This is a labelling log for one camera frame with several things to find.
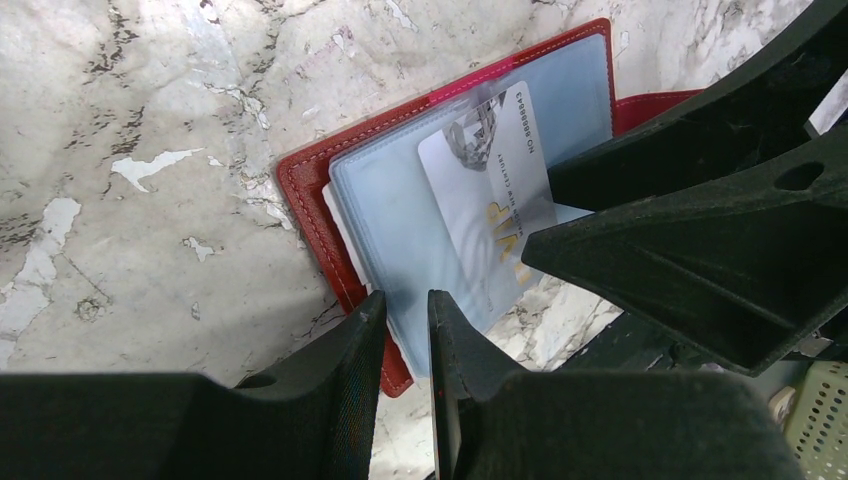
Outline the red leather card holder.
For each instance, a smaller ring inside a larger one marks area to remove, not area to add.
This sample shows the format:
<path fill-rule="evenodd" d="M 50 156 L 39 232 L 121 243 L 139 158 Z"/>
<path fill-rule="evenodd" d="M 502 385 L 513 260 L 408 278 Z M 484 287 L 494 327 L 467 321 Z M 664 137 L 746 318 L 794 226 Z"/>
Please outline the red leather card holder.
<path fill-rule="evenodd" d="M 450 292 L 472 325 L 504 314 L 472 298 L 418 153 L 448 122 L 510 85 L 527 83 L 546 170 L 623 134 L 691 97 L 688 90 L 618 99 L 611 26 L 593 20 L 308 146 L 277 177 L 345 311 L 386 294 L 389 334 L 382 391 L 397 397 L 429 374 L 426 297 Z"/>

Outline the white blue credit card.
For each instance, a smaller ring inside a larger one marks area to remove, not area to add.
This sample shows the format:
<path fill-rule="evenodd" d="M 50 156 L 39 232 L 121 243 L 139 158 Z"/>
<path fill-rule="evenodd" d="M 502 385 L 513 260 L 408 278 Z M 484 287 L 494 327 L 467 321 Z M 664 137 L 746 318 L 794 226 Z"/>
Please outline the white blue credit card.
<path fill-rule="evenodd" d="M 506 313 L 538 278 L 521 260 L 528 235 L 556 221 L 527 83 L 448 122 L 418 153 L 472 298 Z"/>

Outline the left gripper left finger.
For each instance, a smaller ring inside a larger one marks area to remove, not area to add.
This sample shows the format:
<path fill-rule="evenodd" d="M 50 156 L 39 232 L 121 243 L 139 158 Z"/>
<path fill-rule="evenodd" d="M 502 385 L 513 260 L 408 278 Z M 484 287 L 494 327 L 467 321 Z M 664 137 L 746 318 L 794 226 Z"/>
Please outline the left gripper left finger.
<path fill-rule="evenodd" d="M 370 294 L 224 387 L 197 373 L 5 374 L 5 479 L 364 479 L 387 309 Z"/>

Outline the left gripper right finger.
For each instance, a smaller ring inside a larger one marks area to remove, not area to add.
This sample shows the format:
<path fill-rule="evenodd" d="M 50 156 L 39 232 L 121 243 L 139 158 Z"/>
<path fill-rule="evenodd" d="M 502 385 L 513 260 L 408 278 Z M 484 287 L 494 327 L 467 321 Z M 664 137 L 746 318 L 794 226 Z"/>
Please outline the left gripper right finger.
<path fill-rule="evenodd" d="M 758 394 L 708 371 L 531 371 L 428 294 L 439 479 L 799 479 Z"/>

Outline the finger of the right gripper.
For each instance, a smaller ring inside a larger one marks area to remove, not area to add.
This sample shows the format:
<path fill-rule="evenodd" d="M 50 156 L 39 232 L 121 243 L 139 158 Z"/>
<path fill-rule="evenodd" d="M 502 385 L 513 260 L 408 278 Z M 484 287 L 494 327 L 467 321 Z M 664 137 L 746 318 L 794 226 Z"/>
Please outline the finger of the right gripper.
<path fill-rule="evenodd" d="M 602 211 L 684 190 L 813 140 L 807 123 L 847 69 L 847 4 L 815 1 L 701 93 L 548 171 L 558 204 Z"/>
<path fill-rule="evenodd" d="M 847 306 L 847 129 L 533 233 L 522 259 L 757 375 Z"/>

